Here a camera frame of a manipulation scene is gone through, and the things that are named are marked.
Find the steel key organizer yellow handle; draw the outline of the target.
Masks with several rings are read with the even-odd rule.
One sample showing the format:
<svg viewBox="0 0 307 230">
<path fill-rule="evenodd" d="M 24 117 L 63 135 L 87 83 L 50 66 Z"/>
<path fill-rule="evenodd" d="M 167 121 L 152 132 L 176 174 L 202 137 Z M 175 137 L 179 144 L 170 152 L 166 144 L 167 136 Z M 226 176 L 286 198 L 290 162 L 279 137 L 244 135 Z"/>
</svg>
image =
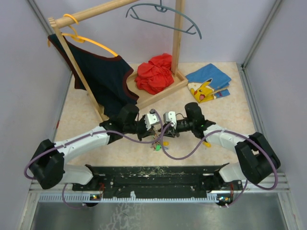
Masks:
<svg viewBox="0 0 307 230">
<path fill-rule="evenodd" d="M 152 148 L 154 151 L 156 151 L 156 150 L 154 149 L 156 145 L 160 145 L 161 147 L 162 147 L 162 145 L 163 145 L 163 142 L 162 142 L 160 139 L 158 139 L 158 138 L 159 138 L 159 134 L 158 134 L 158 132 L 157 132 L 156 130 L 154 130 L 154 133 L 153 133 L 154 143 L 151 144 L 151 148 Z"/>
</svg>

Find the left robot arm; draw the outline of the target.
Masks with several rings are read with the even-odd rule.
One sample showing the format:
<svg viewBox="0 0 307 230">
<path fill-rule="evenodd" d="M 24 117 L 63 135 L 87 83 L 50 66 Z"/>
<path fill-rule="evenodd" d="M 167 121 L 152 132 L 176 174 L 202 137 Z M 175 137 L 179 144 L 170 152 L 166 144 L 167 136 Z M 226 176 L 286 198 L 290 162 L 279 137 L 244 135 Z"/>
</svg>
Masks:
<svg viewBox="0 0 307 230">
<path fill-rule="evenodd" d="M 30 180 L 37 180 L 42 189 L 50 189 L 58 184 L 81 184 L 89 190 L 100 184 L 90 166 L 70 165 L 74 158 L 95 148 L 106 146 L 128 134 L 138 136 L 136 143 L 148 136 L 153 127 L 161 122 L 155 110 L 137 120 L 139 109 L 128 104 L 118 115 L 110 117 L 90 131 L 64 141 L 53 143 L 49 139 L 42 141 L 32 159 L 24 169 L 24 175 Z"/>
</svg>

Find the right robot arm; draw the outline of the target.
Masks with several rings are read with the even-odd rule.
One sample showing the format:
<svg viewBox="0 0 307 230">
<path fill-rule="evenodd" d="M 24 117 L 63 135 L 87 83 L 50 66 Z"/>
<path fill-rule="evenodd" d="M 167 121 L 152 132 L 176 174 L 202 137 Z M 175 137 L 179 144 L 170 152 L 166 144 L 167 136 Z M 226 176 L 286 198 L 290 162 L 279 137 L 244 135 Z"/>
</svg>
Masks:
<svg viewBox="0 0 307 230">
<path fill-rule="evenodd" d="M 277 186 L 277 169 L 281 162 L 262 133 L 243 135 L 223 128 L 205 119 L 197 103 L 186 104 L 185 111 L 183 119 L 177 119 L 174 111 L 163 115 L 164 135 L 179 137 L 180 133 L 190 131 L 196 138 L 219 145 L 237 155 L 237 163 L 226 164 L 218 170 L 214 178 L 217 188 L 224 190 L 236 180 L 247 180 L 258 185 L 271 174 L 274 175 L 272 188 Z"/>
</svg>

